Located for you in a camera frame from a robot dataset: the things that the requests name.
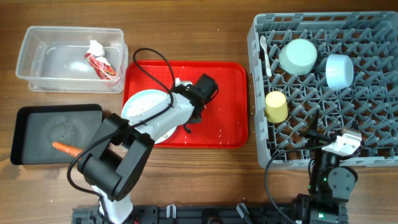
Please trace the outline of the red snack wrapper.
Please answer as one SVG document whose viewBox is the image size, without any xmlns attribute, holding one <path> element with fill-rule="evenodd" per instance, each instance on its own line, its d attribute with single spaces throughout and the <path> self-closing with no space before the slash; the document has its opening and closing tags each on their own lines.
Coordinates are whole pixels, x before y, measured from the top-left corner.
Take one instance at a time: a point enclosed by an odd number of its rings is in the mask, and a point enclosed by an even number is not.
<svg viewBox="0 0 398 224">
<path fill-rule="evenodd" d="M 84 58 L 100 79 L 112 80 L 116 77 L 115 70 L 104 57 L 95 57 L 93 54 L 87 53 Z"/>
</svg>

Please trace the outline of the green bowl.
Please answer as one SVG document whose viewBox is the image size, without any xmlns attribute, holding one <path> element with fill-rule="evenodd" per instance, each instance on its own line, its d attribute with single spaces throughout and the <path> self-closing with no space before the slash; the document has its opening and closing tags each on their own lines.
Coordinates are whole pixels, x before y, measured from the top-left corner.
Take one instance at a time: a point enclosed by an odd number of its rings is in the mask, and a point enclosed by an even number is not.
<svg viewBox="0 0 398 224">
<path fill-rule="evenodd" d="M 317 49 L 306 39 L 295 39 L 282 48 L 280 67 L 291 75 L 308 74 L 317 60 Z"/>
</svg>

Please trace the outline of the orange carrot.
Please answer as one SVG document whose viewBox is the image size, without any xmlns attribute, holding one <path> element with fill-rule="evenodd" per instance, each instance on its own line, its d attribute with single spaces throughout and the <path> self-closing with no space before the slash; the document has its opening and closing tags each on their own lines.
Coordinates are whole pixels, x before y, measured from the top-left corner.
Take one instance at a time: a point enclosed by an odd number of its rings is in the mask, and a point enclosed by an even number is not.
<svg viewBox="0 0 398 224">
<path fill-rule="evenodd" d="M 53 143 L 52 143 L 52 146 L 53 146 L 56 150 L 62 151 L 62 152 L 64 152 L 64 153 L 66 153 L 66 154 L 69 154 L 69 155 L 72 156 L 72 157 L 76 157 L 76 156 L 78 156 L 81 152 L 83 152 L 83 150 L 80 149 L 80 148 L 73 147 L 73 146 L 69 146 L 69 145 L 66 145 L 66 144 L 61 143 L 61 142 L 53 142 Z"/>
</svg>

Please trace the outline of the light blue plate with scraps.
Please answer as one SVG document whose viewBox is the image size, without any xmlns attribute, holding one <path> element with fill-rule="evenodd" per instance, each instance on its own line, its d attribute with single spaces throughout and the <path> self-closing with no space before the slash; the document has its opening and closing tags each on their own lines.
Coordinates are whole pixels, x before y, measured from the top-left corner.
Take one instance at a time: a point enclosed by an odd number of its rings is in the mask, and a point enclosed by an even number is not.
<svg viewBox="0 0 398 224">
<path fill-rule="evenodd" d="M 135 95 L 130 97 L 130 99 L 127 100 L 127 102 L 123 107 L 121 117 L 129 120 L 129 125 L 133 126 L 133 124 L 137 124 L 140 121 L 138 120 L 133 121 L 132 117 L 138 116 L 138 117 L 144 117 L 144 119 L 146 119 L 147 117 L 151 116 L 151 115 L 145 115 L 147 111 L 152 110 L 153 107 L 159 104 L 161 106 L 164 106 L 170 102 L 171 102 L 170 94 L 166 94 L 166 92 L 160 90 L 143 90 L 136 93 Z M 178 125 L 174 126 L 167 132 L 156 132 L 157 134 L 155 137 L 159 138 L 155 141 L 155 144 L 162 143 L 163 141 L 171 137 L 171 135 L 174 133 Z M 146 126 L 142 124 L 140 126 L 135 127 L 134 129 L 139 133 L 147 133 L 145 131 L 147 131 L 148 128 L 146 128 Z"/>
</svg>

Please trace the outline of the white tissue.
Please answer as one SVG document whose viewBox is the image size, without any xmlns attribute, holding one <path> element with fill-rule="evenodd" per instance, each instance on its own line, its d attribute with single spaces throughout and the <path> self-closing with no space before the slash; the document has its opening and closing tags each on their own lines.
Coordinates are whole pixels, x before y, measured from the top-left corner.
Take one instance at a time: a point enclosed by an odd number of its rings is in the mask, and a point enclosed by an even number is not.
<svg viewBox="0 0 398 224">
<path fill-rule="evenodd" d="M 104 47 L 96 40 L 90 40 L 90 45 L 89 49 L 87 50 L 87 53 L 94 55 L 95 57 L 105 56 Z"/>
</svg>

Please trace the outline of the yellow plastic cup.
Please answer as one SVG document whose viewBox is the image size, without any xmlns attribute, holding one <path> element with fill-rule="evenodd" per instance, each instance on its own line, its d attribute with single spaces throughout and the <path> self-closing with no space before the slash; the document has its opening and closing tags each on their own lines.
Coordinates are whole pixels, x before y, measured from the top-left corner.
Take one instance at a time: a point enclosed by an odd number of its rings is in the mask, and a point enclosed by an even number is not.
<svg viewBox="0 0 398 224">
<path fill-rule="evenodd" d="M 268 122 L 281 123 L 287 119 L 287 99 L 280 91 L 272 91 L 266 95 L 265 114 Z"/>
</svg>

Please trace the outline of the white plastic spoon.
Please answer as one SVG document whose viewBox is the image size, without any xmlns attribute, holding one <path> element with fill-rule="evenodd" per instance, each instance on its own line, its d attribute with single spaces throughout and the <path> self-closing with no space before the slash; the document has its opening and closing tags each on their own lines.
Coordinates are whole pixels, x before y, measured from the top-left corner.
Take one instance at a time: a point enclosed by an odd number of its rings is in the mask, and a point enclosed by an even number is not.
<svg viewBox="0 0 398 224">
<path fill-rule="evenodd" d="M 268 56 L 268 51 L 267 51 L 267 40 L 264 35 L 262 35 L 259 39 L 260 46 L 262 47 L 264 51 L 264 61 L 265 61 L 265 66 L 266 66 L 266 75 L 270 78 L 272 76 L 271 72 L 271 65 L 269 62 L 269 56 Z"/>
</svg>

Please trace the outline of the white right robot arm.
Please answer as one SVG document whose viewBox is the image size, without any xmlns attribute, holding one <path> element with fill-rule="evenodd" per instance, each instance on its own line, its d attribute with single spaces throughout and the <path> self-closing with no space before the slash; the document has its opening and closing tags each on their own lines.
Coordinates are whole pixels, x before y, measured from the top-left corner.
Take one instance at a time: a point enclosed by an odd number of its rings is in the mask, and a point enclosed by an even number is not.
<svg viewBox="0 0 398 224">
<path fill-rule="evenodd" d="M 313 149 L 309 165 L 308 194 L 293 200 L 289 217 L 295 223 L 347 223 L 346 203 L 358 181 L 357 172 L 342 166 L 341 161 L 353 157 L 361 147 L 362 136 L 356 129 L 343 128 L 332 137 L 318 133 L 319 111 L 300 133 Z"/>
</svg>

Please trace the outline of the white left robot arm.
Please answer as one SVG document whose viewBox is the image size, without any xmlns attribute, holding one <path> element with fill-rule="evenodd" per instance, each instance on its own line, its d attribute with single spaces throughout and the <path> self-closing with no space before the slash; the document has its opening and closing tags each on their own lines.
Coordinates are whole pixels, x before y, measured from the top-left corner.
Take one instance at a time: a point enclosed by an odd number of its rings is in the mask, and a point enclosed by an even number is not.
<svg viewBox="0 0 398 224">
<path fill-rule="evenodd" d="M 156 140 L 177 126 L 200 119 L 201 112 L 218 93 L 216 84 L 178 84 L 151 109 L 123 119 L 108 116 L 89 146 L 71 162 L 98 196 L 106 223 L 123 223 L 133 205 L 130 191 L 139 180 Z"/>
</svg>

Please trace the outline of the light blue bowl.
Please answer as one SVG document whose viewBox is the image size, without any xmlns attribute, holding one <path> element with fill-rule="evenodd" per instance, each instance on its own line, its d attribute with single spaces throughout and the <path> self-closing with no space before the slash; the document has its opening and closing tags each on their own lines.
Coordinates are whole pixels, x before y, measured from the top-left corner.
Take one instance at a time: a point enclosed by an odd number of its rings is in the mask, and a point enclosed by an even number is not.
<svg viewBox="0 0 398 224">
<path fill-rule="evenodd" d="M 351 86 L 354 78 L 353 63 L 349 56 L 331 54 L 326 61 L 326 83 L 333 91 Z"/>
</svg>

